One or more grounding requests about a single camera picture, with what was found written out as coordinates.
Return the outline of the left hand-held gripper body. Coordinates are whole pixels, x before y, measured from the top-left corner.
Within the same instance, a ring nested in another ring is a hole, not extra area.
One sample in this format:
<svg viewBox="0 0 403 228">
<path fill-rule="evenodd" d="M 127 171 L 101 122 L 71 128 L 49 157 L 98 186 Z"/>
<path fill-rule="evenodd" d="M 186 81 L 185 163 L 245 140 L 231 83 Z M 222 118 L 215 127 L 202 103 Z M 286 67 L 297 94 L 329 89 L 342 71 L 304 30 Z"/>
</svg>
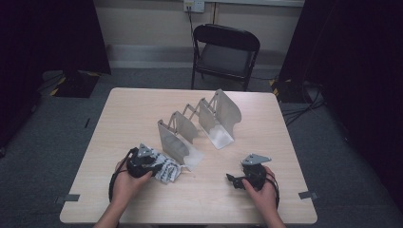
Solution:
<svg viewBox="0 0 403 228">
<path fill-rule="evenodd" d="M 126 168 L 133 178 L 140 178 L 146 173 L 152 172 L 150 170 L 151 163 L 154 162 L 151 158 L 152 151 L 152 149 L 142 143 L 129 151 L 129 159 L 126 161 Z"/>
</svg>

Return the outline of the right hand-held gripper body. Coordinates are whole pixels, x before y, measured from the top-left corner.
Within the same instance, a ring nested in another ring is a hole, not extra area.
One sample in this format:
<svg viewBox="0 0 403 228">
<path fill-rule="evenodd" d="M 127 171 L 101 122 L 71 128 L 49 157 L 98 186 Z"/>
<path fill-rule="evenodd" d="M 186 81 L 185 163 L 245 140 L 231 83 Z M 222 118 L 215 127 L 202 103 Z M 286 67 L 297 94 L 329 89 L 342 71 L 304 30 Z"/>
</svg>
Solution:
<svg viewBox="0 0 403 228">
<path fill-rule="evenodd" d="M 257 154 L 249 154 L 240 163 L 243 167 L 242 171 L 245 174 L 244 178 L 249 181 L 249 183 L 260 190 L 266 183 L 267 172 L 263 167 L 263 162 L 269 162 L 271 158 L 264 157 Z"/>
</svg>

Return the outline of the white black-patterned knit cloth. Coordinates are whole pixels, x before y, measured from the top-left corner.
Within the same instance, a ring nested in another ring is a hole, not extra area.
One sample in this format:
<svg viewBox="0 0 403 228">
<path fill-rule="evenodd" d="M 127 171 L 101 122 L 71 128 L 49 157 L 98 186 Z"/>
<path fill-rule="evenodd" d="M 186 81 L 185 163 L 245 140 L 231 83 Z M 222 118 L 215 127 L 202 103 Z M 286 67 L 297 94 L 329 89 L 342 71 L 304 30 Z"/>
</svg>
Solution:
<svg viewBox="0 0 403 228">
<path fill-rule="evenodd" d="M 151 167 L 157 164 L 163 166 L 162 170 L 154 177 L 162 183 L 174 182 L 175 179 L 181 174 L 182 167 L 172 158 L 165 154 L 153 150 L 151 158 L 154 162 L 151 163 Z"/>
</svg>

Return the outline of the grey expandable metal rack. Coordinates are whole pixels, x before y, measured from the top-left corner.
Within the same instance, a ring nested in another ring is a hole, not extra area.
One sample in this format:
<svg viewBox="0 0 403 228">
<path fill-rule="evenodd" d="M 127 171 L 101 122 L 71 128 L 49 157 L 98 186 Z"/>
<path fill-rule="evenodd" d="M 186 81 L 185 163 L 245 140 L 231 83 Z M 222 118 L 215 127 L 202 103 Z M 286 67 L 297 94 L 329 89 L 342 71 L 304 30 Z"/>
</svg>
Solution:
<svg viewBox="0 0 403 228">
<path fill-rule="evenodd" d="M 240 122 L 239 107 L 218 89 L 210 101 L 202 98 L 196 106 L 187 104 L 182 112 L 174 112 L 168 123 L 158 121 L 163 151 L 192 171 L 204 157 L 193 145 L 199 130 L 217 149 L 223 149 L 235 141 L 234 126 Z"/>
</svg>

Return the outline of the person's right hand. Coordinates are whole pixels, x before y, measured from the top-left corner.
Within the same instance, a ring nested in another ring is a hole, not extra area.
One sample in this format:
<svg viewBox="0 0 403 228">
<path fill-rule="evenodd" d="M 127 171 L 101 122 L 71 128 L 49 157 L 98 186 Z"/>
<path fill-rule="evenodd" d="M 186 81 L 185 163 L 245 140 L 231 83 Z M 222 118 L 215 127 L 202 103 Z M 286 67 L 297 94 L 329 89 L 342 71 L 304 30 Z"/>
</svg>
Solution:
<svg viewBox="0 0 403 228">
<path fill-rule="evenodd" d="M 267 223 L 274 223 L 275 220 L 279 218 L 276 206 L 277 194 L 272 184 L 272 181 L 275 179 L 275 174 L 267 166 L 265 166 L 265 171 L 269 181 L 263 184 L 260 190 L 255 190 L 248 180 L 243 180 L 242 183 L 264 220 Z"/>
</svg>

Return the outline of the person's left hand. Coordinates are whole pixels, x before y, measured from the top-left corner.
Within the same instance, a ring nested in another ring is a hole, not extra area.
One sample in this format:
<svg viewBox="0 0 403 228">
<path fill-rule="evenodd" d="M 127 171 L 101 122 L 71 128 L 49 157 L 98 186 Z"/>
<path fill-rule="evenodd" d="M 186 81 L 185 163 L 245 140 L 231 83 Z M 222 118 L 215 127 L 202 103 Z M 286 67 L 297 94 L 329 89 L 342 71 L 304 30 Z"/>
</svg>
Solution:
<svg viewBox="0 0 403 228">
<path fill-rule="evenodd" d="M 121 160 L 116 164 L 117 176 L 113 184 L 111 204 L 118 207 L 127 207 L 130 201 L 140 192 L 143 185 L 152 177 L 148 172 L 140 178 L 133 178 L 125 170 L 125 161 Z"/>
</svg>

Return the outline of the grey tape strip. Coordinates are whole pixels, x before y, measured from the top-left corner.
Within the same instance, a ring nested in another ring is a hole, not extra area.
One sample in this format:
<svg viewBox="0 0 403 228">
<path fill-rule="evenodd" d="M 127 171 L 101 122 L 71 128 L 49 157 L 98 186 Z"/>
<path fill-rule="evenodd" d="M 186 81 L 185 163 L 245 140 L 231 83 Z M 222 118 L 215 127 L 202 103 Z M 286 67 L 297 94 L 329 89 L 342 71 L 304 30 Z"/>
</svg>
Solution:
<svg viewBox="0 0 403 228">
<path fill-rule="evenodd" d="M 79 194 L 67 194 L 64 196 L 59 196 L 56 198 L 55 202 L 57 204 L 64 204 L 67 201 L 78 201 L 80 198 Z"/>
<path fill-rule="evenodd" d="M 302 200 L 304 200 L 304 199 L 316 200 L 319 198 L 318 193 L 315 191 L 300 192 L 298 195 Z"/>
</svg>

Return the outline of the black stand base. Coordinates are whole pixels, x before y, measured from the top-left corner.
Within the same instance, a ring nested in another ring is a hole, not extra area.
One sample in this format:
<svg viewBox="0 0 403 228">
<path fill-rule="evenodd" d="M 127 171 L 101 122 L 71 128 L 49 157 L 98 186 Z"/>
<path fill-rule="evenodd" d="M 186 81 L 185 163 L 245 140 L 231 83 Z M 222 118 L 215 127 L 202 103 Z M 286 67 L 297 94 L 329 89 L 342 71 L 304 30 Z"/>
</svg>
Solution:
<svg viewBox="0 0 403 228">
<path fill-rule="evenodd" d="M 62 78 L 50 92 L 51 96 L 69 98 L 89 98 L 100 75 L 78 70 L 64 70 Z"/>
<path fill-rule="evenodd" d="M 270 86 L 280 103 L 303 104 L 305 102 L 303 87 L 291 81 L 280 82 L 272 80 Z"/>
</svg>

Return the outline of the black folding chair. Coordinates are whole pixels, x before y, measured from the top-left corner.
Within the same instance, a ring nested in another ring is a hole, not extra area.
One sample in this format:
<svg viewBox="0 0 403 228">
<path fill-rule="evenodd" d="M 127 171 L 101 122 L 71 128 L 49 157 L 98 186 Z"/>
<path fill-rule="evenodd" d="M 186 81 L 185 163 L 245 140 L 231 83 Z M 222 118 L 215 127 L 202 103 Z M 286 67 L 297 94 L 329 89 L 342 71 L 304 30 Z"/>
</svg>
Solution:
<svg viewBox="0 0 403 228">
<path fill-rule="evenodd" d="M 193 66 L 191 88 L 199 72 L 223 79 L 243 82 L 247 90 L 257 56 L 260 41 L 253 33 L 215 24 L 197 26 L 192 33 Z"/>
</svg>

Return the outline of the black curtain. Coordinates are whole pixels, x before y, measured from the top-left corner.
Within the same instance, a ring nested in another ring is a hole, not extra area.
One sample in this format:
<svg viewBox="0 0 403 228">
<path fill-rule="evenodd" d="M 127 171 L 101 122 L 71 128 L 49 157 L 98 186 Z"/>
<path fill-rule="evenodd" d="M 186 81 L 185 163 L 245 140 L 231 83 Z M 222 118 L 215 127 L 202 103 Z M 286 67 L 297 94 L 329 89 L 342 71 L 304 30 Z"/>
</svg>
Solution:
<svg viewBox="0 0 403 228">
<path fill-rule="evenodd" d="M 0 148 L 52 70 L 111 72 L 94 0 L 0 0 Z"/>
<path fill-rule="evenodd" d="M 403 207 L 403 0 L 305 0 L 279 78 L 323 86 Z"/>
</svg>

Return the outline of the white wall power outlet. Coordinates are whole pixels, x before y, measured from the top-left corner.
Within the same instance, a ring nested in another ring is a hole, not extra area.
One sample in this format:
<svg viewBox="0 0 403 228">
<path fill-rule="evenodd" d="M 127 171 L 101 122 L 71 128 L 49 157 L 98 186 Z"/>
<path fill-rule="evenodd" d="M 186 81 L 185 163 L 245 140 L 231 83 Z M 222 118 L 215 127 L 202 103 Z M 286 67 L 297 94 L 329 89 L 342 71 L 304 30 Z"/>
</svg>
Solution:
<svg viewBox="0 0 403 228">
<path fill-rule="evenodd" d="M 203 0 L 183 0 L 183 10 L 185 12 L 204 13 L 205 2 Z"/>
</svg>

